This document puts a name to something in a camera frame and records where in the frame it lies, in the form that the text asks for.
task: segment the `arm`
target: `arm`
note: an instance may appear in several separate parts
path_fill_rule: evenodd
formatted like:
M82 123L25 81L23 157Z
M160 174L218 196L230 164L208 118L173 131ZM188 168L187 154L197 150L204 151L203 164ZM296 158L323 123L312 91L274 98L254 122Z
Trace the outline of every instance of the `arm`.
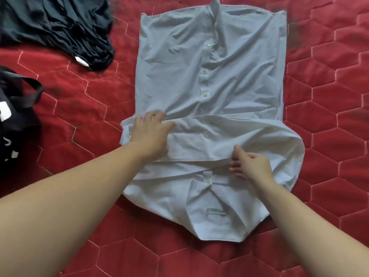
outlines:
M55 276L90 237L139 170L167 153L175 124L135 120L131 141L0 199L2 276Z
M369 276L369 248L339 230L278 185L267 157L234 149L230 172L248 178L279 231L314 277Z

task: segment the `forearm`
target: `forearm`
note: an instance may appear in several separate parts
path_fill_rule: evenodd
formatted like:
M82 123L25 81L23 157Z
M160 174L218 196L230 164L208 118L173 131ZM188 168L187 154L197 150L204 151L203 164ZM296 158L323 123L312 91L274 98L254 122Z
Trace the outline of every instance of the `forearm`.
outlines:
M142 168L137 151L129 143L0 199L2 275L61 270Z
M261 200L311 276L369 276L367 247L327 222L281 186L267 186Z

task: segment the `shirt label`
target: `shirt label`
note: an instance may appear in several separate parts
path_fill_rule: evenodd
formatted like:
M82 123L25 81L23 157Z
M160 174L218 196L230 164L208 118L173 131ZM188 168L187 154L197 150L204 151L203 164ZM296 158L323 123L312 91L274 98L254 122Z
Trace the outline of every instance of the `shirt label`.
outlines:
M209 215L209 214L217 214L217 215L226 215L227 213L224 212L223 210L221 209L217 209L217 208L207 208L206 209L206 214Z

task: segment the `red quilted bedspread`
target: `red quilted bedspread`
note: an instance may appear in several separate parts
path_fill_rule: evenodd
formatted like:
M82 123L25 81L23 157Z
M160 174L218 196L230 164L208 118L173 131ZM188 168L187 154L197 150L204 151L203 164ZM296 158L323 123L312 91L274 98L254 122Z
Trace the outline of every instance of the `red quilted bedspread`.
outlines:
M116 56L102 73L67 55L22 45L0 49L0 64L45 86L35 106L43 123L6 195L119 146L120 121L134 113L140 15L211 0L111 0ZM221 0L288 11L285 124L306 155L293 189L309 207L369 246L369 0ZM267 218L242 243L202 242L182 226L121 197L59 276L307 276Z

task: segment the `wrinkled fabric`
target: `wrinkled fabric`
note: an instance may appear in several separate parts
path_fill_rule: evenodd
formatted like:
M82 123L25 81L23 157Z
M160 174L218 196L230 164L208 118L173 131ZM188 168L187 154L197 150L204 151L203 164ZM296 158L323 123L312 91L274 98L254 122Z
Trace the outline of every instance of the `wrinkled fabric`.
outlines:
M177 126L168 156L145 166L123 194L201 240L244 240L268 211L229 174L233 146L268 156L289 191L303 160L301 138L282 122L285 54L284 11L214 0L142 14L135 116L162 110ZM121 123L121 144L133 119Z
M90 70L113 61L111 25L108 0L0 0L0 46L38 43L72 55Z

